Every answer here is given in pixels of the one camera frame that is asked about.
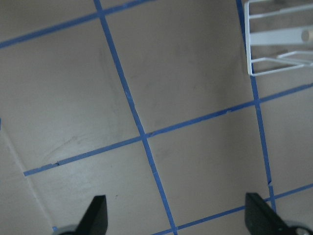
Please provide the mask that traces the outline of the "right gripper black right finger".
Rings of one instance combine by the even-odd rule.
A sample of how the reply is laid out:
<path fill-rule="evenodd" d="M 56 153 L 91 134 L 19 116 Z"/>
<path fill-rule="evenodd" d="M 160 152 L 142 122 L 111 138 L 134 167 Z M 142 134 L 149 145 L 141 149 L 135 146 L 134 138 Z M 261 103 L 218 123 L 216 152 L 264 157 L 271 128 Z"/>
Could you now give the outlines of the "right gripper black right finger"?
<path fill-rule="evenodd" d="M 257 193 L 245 195 L 245 225 L 251 235 L 289 234 L 289 226 Z"/>

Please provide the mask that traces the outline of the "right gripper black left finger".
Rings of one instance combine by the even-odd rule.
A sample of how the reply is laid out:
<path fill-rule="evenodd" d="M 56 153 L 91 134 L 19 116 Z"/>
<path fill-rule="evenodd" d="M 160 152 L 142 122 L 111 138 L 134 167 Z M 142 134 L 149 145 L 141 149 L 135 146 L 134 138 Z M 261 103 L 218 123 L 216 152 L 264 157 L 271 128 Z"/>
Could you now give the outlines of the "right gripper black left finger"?
<path fill-rule="evenodd" d="M 105 195 L 93 198 L 74 235 L 105 235 L 108 229 L 108 212 Z"/>

